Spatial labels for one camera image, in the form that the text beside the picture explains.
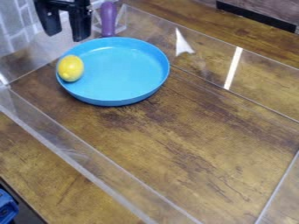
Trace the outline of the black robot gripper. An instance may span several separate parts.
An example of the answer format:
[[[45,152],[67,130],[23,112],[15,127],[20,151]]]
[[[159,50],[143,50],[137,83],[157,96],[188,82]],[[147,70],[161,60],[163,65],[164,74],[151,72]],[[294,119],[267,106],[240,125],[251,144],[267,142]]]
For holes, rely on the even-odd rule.
[[[41,22],[41,28],[48,36],[53,36],[61,31],[59,12],[61,10],[69,11],[73,41],[80,42],[89,37],[92,17],[89,0],[33,0],[33,6]]]

